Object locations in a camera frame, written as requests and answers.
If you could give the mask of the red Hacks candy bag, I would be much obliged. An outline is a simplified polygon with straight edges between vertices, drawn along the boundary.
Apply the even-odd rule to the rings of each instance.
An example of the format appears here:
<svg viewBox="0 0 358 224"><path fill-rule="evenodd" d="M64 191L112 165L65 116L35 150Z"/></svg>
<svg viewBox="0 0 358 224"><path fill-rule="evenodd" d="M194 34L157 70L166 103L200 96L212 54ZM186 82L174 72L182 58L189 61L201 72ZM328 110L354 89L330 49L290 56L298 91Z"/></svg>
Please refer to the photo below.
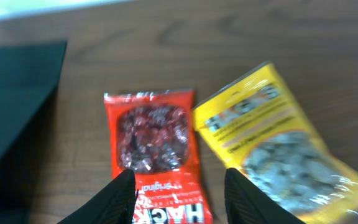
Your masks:
<svg viewBox="0 0 358 224"><path fill-rule="evenodd" d="M104 95L113 176L130 169L133 223L212 223L201 186L191 109L194 90Z"/></svg>

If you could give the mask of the dark green gift box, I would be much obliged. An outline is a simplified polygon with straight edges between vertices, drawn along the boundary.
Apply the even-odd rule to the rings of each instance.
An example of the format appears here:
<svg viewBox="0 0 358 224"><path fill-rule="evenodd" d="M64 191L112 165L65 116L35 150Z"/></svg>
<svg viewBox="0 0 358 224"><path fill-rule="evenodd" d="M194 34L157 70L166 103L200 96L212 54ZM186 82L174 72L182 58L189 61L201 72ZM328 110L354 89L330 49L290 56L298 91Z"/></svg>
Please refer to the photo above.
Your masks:
<svg viewBox="0 0 358 224"><path fill-rule="evenodd" d="M67 42L0 47L0 160L58 88Z"/></svg>

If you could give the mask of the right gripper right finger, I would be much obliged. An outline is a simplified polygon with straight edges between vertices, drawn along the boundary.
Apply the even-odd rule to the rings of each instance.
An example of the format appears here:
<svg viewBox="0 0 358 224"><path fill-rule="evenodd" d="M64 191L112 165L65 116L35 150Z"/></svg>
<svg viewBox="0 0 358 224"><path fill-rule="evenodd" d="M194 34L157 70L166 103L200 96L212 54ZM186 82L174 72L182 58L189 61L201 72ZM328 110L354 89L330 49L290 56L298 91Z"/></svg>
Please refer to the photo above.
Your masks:
<svg viewBox="0 0 358 224"><path fill-rule="evenodd" d="M224 198L228 224L305 224L235 168L226 170Z"/></svg>

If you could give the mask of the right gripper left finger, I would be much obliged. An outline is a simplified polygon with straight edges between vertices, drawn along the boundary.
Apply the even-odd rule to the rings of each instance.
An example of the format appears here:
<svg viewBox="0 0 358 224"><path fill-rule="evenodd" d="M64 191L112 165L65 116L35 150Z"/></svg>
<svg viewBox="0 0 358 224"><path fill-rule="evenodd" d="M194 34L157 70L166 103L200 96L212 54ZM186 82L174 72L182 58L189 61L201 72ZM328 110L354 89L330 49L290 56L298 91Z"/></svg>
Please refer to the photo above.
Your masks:
<svg viewBox="0 0 358 224"><path fill-rule="evenodd" d="M135 173L127 169L58 224L131 224L136 199Z"/></svg>

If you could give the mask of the yellow Hacks candy bag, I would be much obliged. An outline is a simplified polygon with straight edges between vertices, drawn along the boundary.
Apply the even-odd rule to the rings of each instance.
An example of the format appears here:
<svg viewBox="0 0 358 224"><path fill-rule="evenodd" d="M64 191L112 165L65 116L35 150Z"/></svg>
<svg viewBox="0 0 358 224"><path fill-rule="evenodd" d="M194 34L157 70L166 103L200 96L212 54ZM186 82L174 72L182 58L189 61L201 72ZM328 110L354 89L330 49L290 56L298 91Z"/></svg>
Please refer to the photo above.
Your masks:
<svg viewBox="0 0 358 224"><path fill-rule="evenodd" d="M272 63L196 105L193 121L227 168L301 221L337 223L358 213L358 173L331 155Z"/></svg>

